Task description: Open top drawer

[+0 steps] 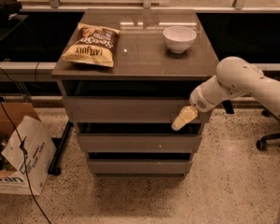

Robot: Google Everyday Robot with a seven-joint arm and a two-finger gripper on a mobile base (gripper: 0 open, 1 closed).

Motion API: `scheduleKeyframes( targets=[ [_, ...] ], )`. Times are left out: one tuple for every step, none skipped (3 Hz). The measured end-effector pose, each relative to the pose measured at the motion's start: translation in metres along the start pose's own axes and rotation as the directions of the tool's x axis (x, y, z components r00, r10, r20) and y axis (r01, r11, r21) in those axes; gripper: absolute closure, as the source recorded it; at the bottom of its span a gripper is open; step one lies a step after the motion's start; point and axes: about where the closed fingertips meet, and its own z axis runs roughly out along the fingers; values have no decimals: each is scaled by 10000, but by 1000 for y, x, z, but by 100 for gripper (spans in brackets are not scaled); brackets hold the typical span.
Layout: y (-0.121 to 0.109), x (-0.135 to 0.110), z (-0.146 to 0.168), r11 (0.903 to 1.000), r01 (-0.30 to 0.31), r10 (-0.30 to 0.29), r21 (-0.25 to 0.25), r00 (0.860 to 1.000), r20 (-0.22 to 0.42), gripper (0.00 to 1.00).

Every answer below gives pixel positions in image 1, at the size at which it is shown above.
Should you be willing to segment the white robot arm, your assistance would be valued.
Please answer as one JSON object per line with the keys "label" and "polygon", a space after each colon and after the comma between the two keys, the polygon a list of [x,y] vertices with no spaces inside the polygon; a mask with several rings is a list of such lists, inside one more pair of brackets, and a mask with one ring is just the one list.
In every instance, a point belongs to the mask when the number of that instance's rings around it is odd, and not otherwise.
{"label": "white robot arm", "polygon": [[[280,81],[264,76],[255,65],[237,57],[222,60],[216,74],[195,88],[173,123],[181,129],[200,112],[235,97],[249,95],[280,120]],[[241,125],[235,132],[221,123],[216,128],[215,144],[220,147],[224,164],[218,170],[214,161],[207,163],[208,187],[202,212],[191,224],[280,224],[280,171],[275,163],[266,171],[241,153],[255,127]]]}

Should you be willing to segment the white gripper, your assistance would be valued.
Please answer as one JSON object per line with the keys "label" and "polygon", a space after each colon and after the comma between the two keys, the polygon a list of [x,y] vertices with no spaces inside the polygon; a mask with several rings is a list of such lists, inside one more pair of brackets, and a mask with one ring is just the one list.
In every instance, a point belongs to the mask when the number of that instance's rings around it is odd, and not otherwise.
{"label": "white gripper", "polygon": [[172,129],[174,131],[179,131],[186,124],[192,122],[198,117],[199,112],[208,112],[215,106],[209,103],[203,96],[203,86],[200,85],[196,87],[189,96],[189,103],[191,105],[185,106],[181,109],[178,116],[175,118]]}

